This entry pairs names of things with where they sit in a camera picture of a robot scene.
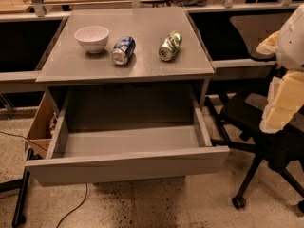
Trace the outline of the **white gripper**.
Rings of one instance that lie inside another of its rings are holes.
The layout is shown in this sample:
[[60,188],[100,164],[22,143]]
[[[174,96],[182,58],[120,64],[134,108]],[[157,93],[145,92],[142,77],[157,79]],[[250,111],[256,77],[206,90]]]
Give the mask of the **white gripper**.
[[[304,4],[301,4],[276,31],[258,44],[256,51],[270,55],[276,53],[277,62],[289,70],[304,69]],[[282,78],[270,82],[267,104],[259,128],[275,134],[282,130],[304,105],[304,72],[288,71]]]

